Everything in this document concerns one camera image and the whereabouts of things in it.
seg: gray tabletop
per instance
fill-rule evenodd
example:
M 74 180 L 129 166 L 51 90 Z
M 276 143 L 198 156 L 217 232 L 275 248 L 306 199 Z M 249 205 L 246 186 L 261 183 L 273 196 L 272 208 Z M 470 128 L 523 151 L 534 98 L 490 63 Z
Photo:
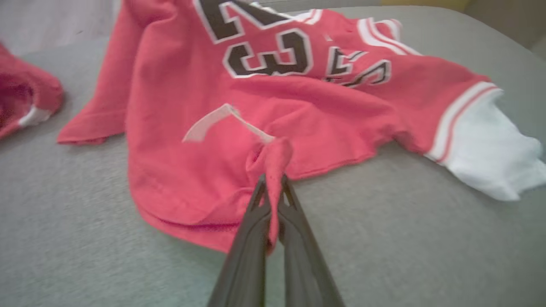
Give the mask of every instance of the gray tabletop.
M 546 64 L 486 25 L 436 8 L 344 8 L 402 21 L 402 41 L 487 74 L 501 109 L 546 143 Z M 25 57 L 63 82 L 48 122 L 0 141 L 0 306 L 205 306 L 224 260 L 148 226 L 131 200 L 123 136 L 55 144 L 91 98 L 106 40 Z M 546 188 L 518 203 L 477 192 L 396 144 L 298 182 L 347 306 L 546 305 Z M 282 246 L 267 306 L 283 306 Z

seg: jersey number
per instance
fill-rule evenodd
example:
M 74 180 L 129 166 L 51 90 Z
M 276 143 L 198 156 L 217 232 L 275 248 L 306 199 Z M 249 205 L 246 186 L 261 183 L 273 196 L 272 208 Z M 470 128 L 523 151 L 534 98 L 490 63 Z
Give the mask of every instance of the jersey number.
M 244 2 L 226 0 L 194 0 L 201 21 L 212 42 L 219 44 L 245 35 L 239 16 L 243 16 L 260 29 L 272 28 L 291 22 L 279 14 L 273 14 Z M 239 16 L 229 17 L 227 7 L 237 11 Z M 276 35 L 278 50 L 254 54 L 249 42 L 227 48 L 224 66 L 234 78 L 248 78 L 254 75 L 306 74 L 313 66 L 309 37 L 299 29 L 290 29 Z M 283 62 L 280 52 L 286 52 L 290 61 Z M 259 67 L 250 67 L 247 60 L 258 56 Z

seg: white trim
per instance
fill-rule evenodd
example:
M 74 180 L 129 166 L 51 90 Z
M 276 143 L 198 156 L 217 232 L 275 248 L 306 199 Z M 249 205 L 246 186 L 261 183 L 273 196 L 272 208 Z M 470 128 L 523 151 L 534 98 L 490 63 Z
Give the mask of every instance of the white trim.
M 311 17 L 312 14 L 313 14 L 313 10 L 309 10 L 309 11 L 307 11 L 305 13 L 301 13 L 301 14 L 298 14 L 296 16 L 292 16 L 292 19 L 295 20 L 295 21 L 303 22 L 304 20 Z
M 384 47 L 390 49 L 392 52 L 396 53 L 397 55 L 407 55 L 407 52 L 403 51 L 402 49 L 398 48 L 395 45 L 384 43 L 378 39 L 376 39 L 372 33 L 370 32 L 370 29 L 367 26 L 367 19 L 360 19 L 358 21 L 358 32 L 360 33 L 360 37 L 366 43 L 367 45 L 371 46 L 377 46 L 377 47 Z
M 19 119 L 19 126 L 28 127 L 35 126 L 43 121 L 46 121 L 51 116 L 51 111 L 38 109 L 34 105 L 31 106 L 27 115 Z
M 486 92 L 485 95 L 481 97 L 476 97 L 481 91 L 488 88 L 495 88 L 493 91 Z M 434 137 L 434 142 L 432 148 L 425 156 L 433 161 L 440 159 L 446 150 L 447 142 L 449 139 L 449 129 L 452 121 L 455 119 L 459 111 L 466 106 L 466 104 L 476 98 L 474 103 L 483 103 L 485 101 L 491 101 L 495 99 L 498 95 L 501 95 L 503 91 L 496 87 L 495 84 L 490 82 L 479 82 L 468 90 L 466 90 L 459 98 L 457 98 L 444 112 L 440 119 L 440 124 L 436 130 L 436 135 Z
M 389 27 L 391 34 L 393 35 L 394 39 L 399 42 L 400 41 L 400 29 L 398 28 L 398 24 L 394 22 L 393 20 L 383 20 L 378 23 L 383 23 L 387 27 Z
M 319 9 L 315 9 L 314 10 L 315 14 L 313 16 L 313 18 L 307 20 L 305 23 L 308 24 L 308 25 L 314 25 L 316 24 L 319 20 L 321 20 L 321 17 L 322 17 L 322 10 L 319 10 Z
M 375 24 L 373 23 L 373 18 L 369 18 L 370 19 L 370 25 L 371 25 L 371 28 L 370 28 L 370 31 L 371 33 L 380 38 L 381 40 L 391 44 L 391 45 L 394 45 L 394 46 L 397 46 L 398 48 L 400 48 L 401 50 L 403 50 L 406 54 L 411 54 L 411 55 L 421 55 L 420 53 L 418 53 L 417 51 L 415 51 L 415 49 L 401 43 L 401 42 L 397 42 L 389 37 L 386 37 L 384 36 L 383 34 L 381 34 L 381 32 L 376 28 Z
M 250 130 L 255 135 L 259 136 L 262 142 L 264 143 L 270 143 L 275 139 L 275 137 L 263 132 L 262 130 L 256 128 L 255 126 L 245 121 L 241 117 L 239 112 L 235 108 L 233 108 L 233 106 L 226 103 L 226 104 L 223 104 L 218 109 L 203 116 L 200 120 L 198 120 L 195 124 L 193 124 L 192 127 L 188 130 L 188 132 L 184 136 L 184 138 L 182 139 L 182 142 L 184 143 L 187 141 L 195 141 L 195 142 L 203 141 L 210 127 L 212 127 L 214 124 L 225 119 L 228 116 L 234 116 L 243 125 L 245 125 L 248 130 Z

